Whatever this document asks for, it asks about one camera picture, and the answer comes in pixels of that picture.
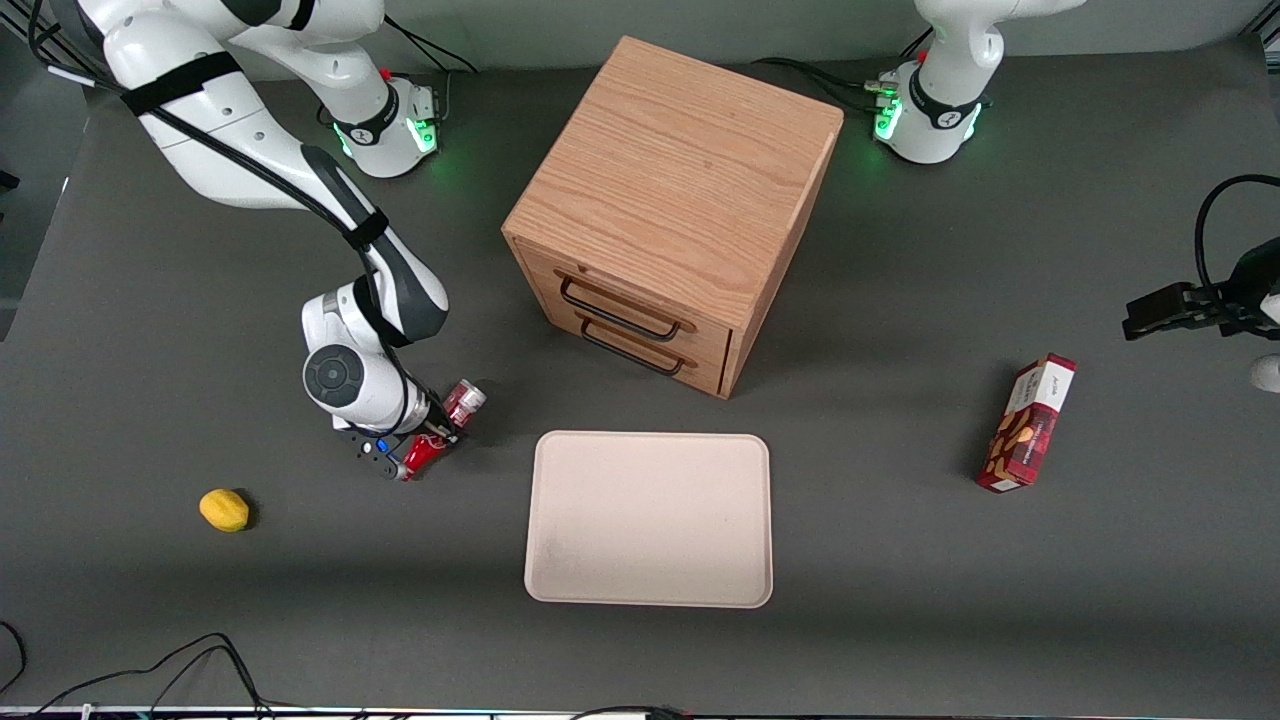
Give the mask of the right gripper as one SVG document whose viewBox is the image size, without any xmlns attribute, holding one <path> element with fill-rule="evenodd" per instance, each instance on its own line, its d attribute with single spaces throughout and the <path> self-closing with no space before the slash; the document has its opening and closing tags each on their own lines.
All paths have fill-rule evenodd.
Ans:
<svg viewBox="0 0 1280 720">
<path fill-rule="evenodd" d="M 453 428 L 444 404 L 434 392 L 419 392 L 393 436 L 430 436 L 433 447 L 453 447 L 463 438 L 461 429 Z"/>
</svg>

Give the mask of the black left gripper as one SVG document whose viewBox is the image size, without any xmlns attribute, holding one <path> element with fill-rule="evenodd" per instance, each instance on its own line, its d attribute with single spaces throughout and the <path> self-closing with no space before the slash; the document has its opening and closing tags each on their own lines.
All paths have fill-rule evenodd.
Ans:
<svg viewBox="0 0 1280 720">
<path fill-rule="evenodd" d="M 1229 278 L 1219 283 L 1219 293 L 1238 324 L 1222 323 L 1212 307 L 1210 292 L 1194 283 L 1171 283 L 1126 305 L 1123 333 L 1126 341 L 1187 329 L 1220 325 L 1222 337 L 1244 334 L 1244 327 L 1260 337 L 1277 337 L 1277 320 L 1263 309 L 1263 301 L 1277 295 L 1279 238 L 1256 246 L 1235 264 Z"/>
</svg>

